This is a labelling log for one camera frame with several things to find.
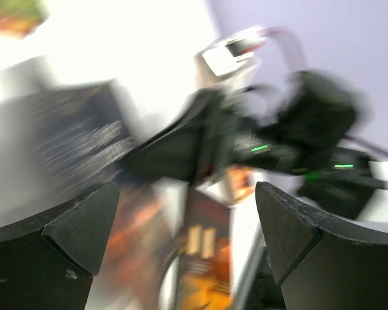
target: cable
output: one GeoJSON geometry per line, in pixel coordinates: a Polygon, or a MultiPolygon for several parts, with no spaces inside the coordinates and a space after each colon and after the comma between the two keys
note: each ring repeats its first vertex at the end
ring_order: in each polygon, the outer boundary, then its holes
{"type": "Polygon", "coordinates": [[[353,142],[357,143],[358,145],[360,145],[361,147],[366,147],[367,149],[371,149],[374,152],[380,153],[388,158],[388,151],[387,150],[381,149],[380,147],[377,147],[377,146],[369,143],[368,141],[365,141],[364,139],[356,138],[356,137],[352,137],[352,136],[345,136],[344,139],[346,139],[348,141],[353,141],[353,142]]]}
{"type": "Polygon", "coordinates": [[[263,84],[263,83],[253,84],[248,87],[244,87],[241,90],[241,92],[242,93],[256,92],[258,93],[258,95],[264,98],[264,109],[263,111],[261,111],[262,114],[266,114],[267,112],[272,114],[274,113],[272,107],[269,108],[270,105],[268,103],[270,102],[270,97],[273,97],[273,96],[279,96],[280,98],[282,97],[282,92],[278,88],[270,84],[263,84]]]}
{"type": "Polygon", "coordinates": [[[262,30],[262,35],[277,41],[289,71],[295,72],[307,68],[303,47],[291,31],[279,27],[268,27],[262,30]]]}

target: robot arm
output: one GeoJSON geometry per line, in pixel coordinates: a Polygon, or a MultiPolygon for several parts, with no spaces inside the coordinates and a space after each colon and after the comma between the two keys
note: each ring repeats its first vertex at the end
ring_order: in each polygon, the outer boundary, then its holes
{"type": "Polygon", "coordinates": [[[356,219],[376,189],[387,186],[372,173],[376,159],[338,147],[359,116],[356,96],[319,72],[295,77],[297,91],[277,123],[259,126],[244,118],[243,94],[205,88],[180,119],[122,162],[138,174],[191,184],[217,181],[231,164],[302,176],[299,196],[356,219]]]}

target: lavender wall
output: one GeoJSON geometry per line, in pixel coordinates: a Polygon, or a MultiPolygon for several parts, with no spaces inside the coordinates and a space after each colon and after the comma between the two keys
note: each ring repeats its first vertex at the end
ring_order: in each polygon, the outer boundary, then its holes
{"type": "MultiPolygon", "coordinates": [[[[369,117],[356,133],[388,149],[388,1],[209,0],[221,33],[277,25],[300,38],[310,66],[333,71],[365,95],[369,117]]],[[[259,51],[254,81],[282,85],[286,67],[274,43],[259,51]]],[[[251,111],[261,111],[252,101],[251,111]]],[[[276,177],[288,188],[294,182],[276,177]]]]}

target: green led light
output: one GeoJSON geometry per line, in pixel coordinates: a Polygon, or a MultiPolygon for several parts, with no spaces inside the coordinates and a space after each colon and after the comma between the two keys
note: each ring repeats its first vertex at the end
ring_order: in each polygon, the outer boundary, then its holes
{"type": "Polygon", "coordinates": [[[320,177],[320,173],[318,172],[309,172],[305,174],[305,180],[307,181],[315,180],[318,177],[320,177]]]}
{"type": "Polygon", "coordinates": [[[257,151],[257,150],[267,149],[268,146],[269,146],[269,144],[262,145],[261,147],[255,147],[254,149],[252,149],[252,152],[255,152],[255,151],[257,151]]]}
{"type": "Polygon", "coordinates": [[[335,165],[335,168],[353,168],[354,165],[335,165]]]}

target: white label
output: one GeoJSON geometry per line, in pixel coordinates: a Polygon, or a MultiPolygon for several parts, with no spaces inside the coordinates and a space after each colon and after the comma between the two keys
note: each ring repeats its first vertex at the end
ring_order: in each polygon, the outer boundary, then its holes
{"type": "Polygon", "coordinates": [[[134,147],[135,144],[131,138],[116,142],[79,165],[78,170],[88,169],[96,174],[114,161],[123,158],[134,147]]]}
{"type": "Polygon", "coordinates": [[[188,230],[187,254],[201,253],[201,258],[208,259],[214,256],[215,228],[203,230],[199,225],[188,230]]]}
{"type": "Polygon", "coordinates": [[[240,68],[240,64],[224,45],[217,45],[202,53],[202,56],[216,76],[223,76],[240,68]]]}

